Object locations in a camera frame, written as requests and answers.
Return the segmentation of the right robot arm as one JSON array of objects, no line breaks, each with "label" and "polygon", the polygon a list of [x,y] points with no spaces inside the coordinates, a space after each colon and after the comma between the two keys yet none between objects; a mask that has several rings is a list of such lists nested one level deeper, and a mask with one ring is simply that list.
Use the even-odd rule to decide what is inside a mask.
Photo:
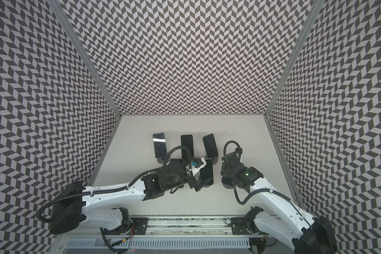
[{"label": "right robot arm", "polygon": [[260,171],[246,167],[235,152],[223,156],[222,161],[223,177],[231,181],[233,188],[248,192],[239,204],[246,204],[255,197],[274,212],[270,215],[261,207],[251,208],[245,215],[250,232],[267,233],[296,254],[335,254],[338,251],[334,228],[327,218],[315,217],[294,204]]}]

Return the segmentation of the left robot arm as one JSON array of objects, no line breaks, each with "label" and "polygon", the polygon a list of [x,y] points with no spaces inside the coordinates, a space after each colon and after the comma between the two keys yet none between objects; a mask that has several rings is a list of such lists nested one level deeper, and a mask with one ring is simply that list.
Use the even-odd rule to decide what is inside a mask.
[{"label": "left robot arm", "polygon": [[157,199],[166,192],[173,194],[185,185],[198,192],[212,184],[213,161],[204,158],[183,163],[172,159],[162,168],[149,170],[126,184],[93,187],[74,182],[62,190],[52,205],[50,233],[99,227],[117,235],[131,227],[128,203]]}]

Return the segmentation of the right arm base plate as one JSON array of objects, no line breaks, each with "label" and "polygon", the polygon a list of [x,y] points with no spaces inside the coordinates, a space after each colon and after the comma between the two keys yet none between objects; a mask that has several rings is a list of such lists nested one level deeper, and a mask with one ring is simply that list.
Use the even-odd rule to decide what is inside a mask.
[{"label": "right arm base plate", "polygon": [[244,217],[230,218],[230,225],[233,235],[259,235],[263,236],[265,233],[258,230],[253,220]]}]

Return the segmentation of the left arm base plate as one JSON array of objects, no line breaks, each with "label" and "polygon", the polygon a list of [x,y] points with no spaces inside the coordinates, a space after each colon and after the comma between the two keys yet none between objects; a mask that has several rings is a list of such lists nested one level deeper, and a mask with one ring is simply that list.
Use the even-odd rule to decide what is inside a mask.
[{"label": "left arm base plate", "polygon": [[103,229],[103,233],[108,236],[116,235],[145,235],[149,219],[146,217],[130,218],[129,223],[122,223],[114,230]]}]

